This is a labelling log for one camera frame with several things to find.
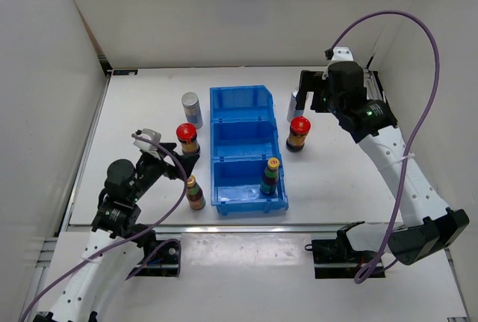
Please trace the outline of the yellow-capped sauce bottle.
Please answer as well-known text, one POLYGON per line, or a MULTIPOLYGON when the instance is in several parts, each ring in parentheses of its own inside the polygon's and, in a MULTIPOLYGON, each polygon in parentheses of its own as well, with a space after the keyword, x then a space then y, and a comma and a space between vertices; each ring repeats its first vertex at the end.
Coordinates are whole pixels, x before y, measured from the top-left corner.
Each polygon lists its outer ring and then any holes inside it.
POLYGON ((203 191, 196 181, 194 175, 191 175, 187 180, 187 201, 193 210, 201 210, 205 207, 205 198, 203 191))

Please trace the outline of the green-labelled sauce bottle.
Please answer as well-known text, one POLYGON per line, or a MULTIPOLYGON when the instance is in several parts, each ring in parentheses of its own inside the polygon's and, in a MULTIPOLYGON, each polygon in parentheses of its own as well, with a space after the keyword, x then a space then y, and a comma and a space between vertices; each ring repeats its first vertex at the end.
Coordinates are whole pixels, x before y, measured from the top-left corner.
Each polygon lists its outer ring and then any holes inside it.
POLYGON ((267 161, 264 169, 260 190, 264 195, 273 195, 276 192, 279 181, 280 161, 276 157, 272 157, 267 161))

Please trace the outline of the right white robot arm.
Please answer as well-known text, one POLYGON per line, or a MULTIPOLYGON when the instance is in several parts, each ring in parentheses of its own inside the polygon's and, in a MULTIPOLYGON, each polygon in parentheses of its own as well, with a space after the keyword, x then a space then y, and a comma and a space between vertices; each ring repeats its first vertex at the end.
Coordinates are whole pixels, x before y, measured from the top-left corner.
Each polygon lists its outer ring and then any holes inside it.
POLYGON ((449 247, 469 217, 462 209, 453 210, 428 182, 388 104, 368 97, 363 69, 354 61, 341 61, 324 72, 303 70, 297 108, 305 107, 309 93, 311 109, 331 113, 374 163, 396 200, 392 214, 403 221, 400 226, 351 223, 338 230, 329 251, 346 262, 363 252, 390 253, 410 265, 449 247))

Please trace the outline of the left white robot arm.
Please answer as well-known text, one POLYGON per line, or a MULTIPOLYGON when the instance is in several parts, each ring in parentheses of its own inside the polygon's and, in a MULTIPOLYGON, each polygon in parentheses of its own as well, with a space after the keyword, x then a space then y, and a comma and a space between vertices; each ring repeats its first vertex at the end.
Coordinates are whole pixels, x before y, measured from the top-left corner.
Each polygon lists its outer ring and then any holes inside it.
POLYGON ((141 156, 112 162, 106 174, 99 204, 80 262, 59 277, 66 280, 61 295, 36 321, 100 321, 120 285, 139 273, 160 248, 154 226, 137 222, 139 199, 165 176, 186 182, 198 154, 178 155, 175 143, 155 143, 136 137, 141 156))

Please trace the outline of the left red-lidded sauce jar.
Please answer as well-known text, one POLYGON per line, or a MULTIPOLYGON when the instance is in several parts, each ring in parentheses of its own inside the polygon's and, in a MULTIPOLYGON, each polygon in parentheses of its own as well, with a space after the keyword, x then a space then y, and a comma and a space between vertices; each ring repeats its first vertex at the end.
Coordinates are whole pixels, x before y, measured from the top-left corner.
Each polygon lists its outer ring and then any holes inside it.
POLYGON ((176 137, 184 155, 199 154, 200 145, 197 140, 197 130, 193 124, 182 123, 179 125, 176 129, 176 137))

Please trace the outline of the red-lidded sauce jar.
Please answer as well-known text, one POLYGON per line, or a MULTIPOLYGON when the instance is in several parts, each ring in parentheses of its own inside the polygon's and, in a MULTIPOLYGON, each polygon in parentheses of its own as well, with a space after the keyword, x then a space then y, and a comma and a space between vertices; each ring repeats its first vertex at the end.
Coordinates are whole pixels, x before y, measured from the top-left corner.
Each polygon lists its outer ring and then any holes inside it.
POLYGON ((199 154, 200 145, 197 140, 197 130, 193 124, 182 123, 179 125, 176 129, 176 137, 184 155, 199 154))
POLYGON ((289 135, 286 140, 286 147, 291 152, 299 152, 305 145, 305 139, 310 132, 311 123, 304 117, 294 117, 291 120, 289 135))

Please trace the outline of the right silver-capped white shaker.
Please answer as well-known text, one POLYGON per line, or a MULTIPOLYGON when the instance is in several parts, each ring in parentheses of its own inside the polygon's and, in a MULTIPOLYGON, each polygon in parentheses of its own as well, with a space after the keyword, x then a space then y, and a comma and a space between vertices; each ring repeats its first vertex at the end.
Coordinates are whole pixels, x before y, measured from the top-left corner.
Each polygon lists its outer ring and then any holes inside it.
POLYGON ((298 87, 294 88, 291 92, 291 97, 288 106, 288 112, 286 119, 290 123, 293 118, 299 117, 301 113, 296 109, 297 106, 297 94, 298 94, 298 87))

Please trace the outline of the silver-capped white shaker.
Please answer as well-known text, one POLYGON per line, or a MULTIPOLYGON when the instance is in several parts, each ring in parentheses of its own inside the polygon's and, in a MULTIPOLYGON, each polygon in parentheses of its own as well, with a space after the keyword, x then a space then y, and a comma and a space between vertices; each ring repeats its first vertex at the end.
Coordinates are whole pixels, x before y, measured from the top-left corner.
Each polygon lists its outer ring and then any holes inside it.
POLYGON ((196 129, 200 129, 203 120, 199 97, 194 92, 186 92, 181 98, 181 103, 187 122, 194 125, 196 129))
POLYGON ((294 88, 291 92, 291 97, 288 106, 288 112, 286 119, 290 123, 293 118, 299 117, 301 113, 296 109, 297 106, 297 94, 298 94, 298 87, 294 88))

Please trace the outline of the left silver-capped white shaker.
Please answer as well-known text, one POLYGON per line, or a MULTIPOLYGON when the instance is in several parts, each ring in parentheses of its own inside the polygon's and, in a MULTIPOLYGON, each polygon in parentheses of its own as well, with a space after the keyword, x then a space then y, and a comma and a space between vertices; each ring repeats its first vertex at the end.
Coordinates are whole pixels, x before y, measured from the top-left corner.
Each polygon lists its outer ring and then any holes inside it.
POLYGON ((196 129, 200 129, 203 120, 199 97, 194 92, 186 92, 181 98, 181 103, 187 122, 194 125, 196 129))

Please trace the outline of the right red-lidded sauce jar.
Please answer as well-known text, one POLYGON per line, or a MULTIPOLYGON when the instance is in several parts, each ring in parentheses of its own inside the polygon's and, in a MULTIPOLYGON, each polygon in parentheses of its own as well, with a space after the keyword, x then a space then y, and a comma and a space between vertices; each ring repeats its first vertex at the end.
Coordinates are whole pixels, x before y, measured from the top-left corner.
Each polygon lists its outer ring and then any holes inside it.
POLYGON ((291 120, 289 135, 286 140, 286 147, 291 152, 299 152, 305 145, 305 139, 310 132, 311 123, 304 117, 294 117, 291 120))

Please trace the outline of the aluminium frame rail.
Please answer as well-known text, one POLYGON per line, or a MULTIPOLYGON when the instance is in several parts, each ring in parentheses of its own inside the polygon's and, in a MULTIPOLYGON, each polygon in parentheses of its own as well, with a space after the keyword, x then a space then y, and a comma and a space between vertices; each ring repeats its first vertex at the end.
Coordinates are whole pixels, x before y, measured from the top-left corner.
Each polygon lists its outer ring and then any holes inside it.
POLYGON ((226 234, 226 233, 333 233, 348 223, 281 224, 281 225, 159 225, 158 234, 226 234))

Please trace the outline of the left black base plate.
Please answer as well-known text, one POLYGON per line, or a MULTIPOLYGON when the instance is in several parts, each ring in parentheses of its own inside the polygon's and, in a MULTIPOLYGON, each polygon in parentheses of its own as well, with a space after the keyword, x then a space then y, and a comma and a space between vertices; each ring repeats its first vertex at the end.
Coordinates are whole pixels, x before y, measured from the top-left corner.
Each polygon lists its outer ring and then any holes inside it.
POLYGON ((181 240, 155 238, 143 248, 143 259, 131 270, 126 279, 133 277, 179 277, 181 273, 181 240))

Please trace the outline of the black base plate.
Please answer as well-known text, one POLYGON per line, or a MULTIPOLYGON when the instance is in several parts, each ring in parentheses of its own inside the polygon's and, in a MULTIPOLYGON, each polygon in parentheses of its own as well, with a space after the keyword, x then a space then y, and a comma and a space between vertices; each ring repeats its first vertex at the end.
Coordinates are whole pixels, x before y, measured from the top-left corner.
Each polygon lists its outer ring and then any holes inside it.
POLYGON ((354 252, 347 257, 339 252, 336 240, 312 240, 304 246, 314 263, 315 279, 354 279, 359 270, 375 257, 374 252, 354 252))
POLYGON ((131 270, 126 279, 133 277, 179 277, 181 273, 181 240, 155 238, 143 248, 143 259, 131 270))

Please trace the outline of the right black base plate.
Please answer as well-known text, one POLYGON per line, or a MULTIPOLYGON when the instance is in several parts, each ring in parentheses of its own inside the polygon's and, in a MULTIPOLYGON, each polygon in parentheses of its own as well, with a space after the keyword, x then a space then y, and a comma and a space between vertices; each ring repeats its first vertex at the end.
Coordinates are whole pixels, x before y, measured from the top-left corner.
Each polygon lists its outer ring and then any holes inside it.
POLYGON ((304 246, 314 263, 315 279, 354 279, 359 270, 375 257, 374 252, 354 252, 347 257, 339 252, 336 240, 312 240, 304 246))

